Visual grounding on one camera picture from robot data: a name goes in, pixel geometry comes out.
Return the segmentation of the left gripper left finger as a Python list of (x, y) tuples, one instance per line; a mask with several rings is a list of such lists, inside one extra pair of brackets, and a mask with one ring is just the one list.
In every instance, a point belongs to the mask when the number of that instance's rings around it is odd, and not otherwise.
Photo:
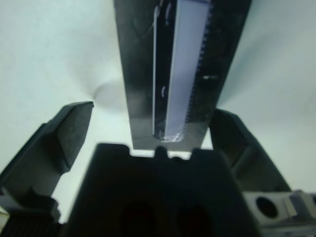
[(59, 213), (52, 194), (84, 144), (93, 107), (91, 101), (65, 105), (30, 137), (0, 175), (5, 211)]

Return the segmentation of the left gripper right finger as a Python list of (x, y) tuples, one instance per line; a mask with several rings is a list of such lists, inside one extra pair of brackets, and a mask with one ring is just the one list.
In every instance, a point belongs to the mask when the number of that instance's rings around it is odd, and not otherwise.
[(291, 191), (266, 151), (237, 115), (216, 109), (209, 128), (213, 149), (224, 155), (242, 191)]

